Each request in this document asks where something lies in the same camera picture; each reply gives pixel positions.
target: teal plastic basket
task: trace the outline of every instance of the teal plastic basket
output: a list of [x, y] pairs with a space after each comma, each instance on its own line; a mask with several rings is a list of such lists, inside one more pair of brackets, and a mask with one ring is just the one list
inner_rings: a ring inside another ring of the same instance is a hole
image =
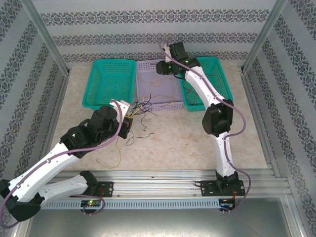
[[[233, 100], [233, 96], [229, 86], [227, 84], [221, 64], [216, 57], [197, 57], [197, 60], [201, 63], [204, 73], [208, 80], [212, 83], [215, 89], [220, 93], [226, 100]], [[189, 112], [203, 111], [205, 106], [201, 98], [196, 95], [196, 91], [193, 87], [185, 80], [179, 80], [181, 85], [182, 97], [184, 105], [187, 107]]]
[[82, 105], [98, 110], [111, 99], [132, 103], [136, 62], [128, 59], [98, 59], [93, 62]]

